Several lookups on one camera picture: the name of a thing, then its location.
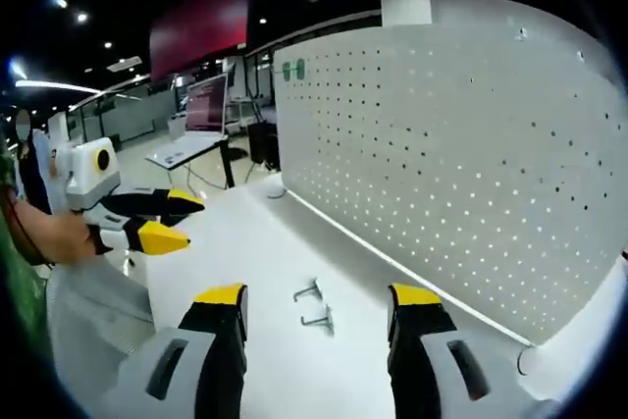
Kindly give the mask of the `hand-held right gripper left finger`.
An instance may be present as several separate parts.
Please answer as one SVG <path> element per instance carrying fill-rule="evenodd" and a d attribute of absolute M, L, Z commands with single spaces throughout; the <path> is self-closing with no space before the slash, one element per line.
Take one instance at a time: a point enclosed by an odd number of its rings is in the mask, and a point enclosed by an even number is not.
<path fill-rule="evenodd" d="M 246 373 L 247 285 L 209 288 L 119 368 L 107 418 L 238 418 Z"/>

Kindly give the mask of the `person's left hand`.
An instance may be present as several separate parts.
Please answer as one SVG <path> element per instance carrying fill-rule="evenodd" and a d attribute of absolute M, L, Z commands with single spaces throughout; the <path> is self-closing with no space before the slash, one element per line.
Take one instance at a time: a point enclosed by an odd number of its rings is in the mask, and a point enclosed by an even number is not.
<path fill-rule="evenodd" d="M 51 241 L 47 244 L 47 252 L 49 259 L 55 263 L 74 264 L 98 254 L 91 226 L 80 214 L 52 215 L 49 236 Z"/>

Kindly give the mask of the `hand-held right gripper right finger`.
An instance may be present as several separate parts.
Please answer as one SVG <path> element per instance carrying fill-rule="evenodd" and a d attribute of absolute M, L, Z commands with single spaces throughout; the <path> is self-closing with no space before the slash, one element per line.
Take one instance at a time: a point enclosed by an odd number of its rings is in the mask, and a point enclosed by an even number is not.
<path fill-rule="evenodd" d="M 543 418 L 508 362 L 457 329 L 426 288 L 389 285 L 388 372 L 397 418 Z"/>

